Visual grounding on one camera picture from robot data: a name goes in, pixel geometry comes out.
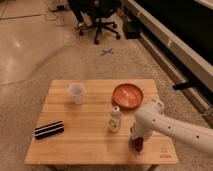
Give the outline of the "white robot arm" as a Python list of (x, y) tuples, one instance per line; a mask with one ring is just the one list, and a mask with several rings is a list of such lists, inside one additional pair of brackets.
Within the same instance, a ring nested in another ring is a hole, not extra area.
[(164, 109), (165, 105), (159, 99), (151, 99), (140, 106), (134, 113), (130, 140), (148, 139), (153, 131), (157, 131), (213, 157), (213, 129), (165, 116)]

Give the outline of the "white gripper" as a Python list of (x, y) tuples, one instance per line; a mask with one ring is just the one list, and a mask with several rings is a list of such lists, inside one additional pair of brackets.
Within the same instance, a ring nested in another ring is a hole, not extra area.
[(152, 135), (153, 131), (134, 122), (130, 127), (130, 134), (131, 133), (134, 136), (134, 140), (138, 137), (142, 137), (144, 141), (146, 141)]

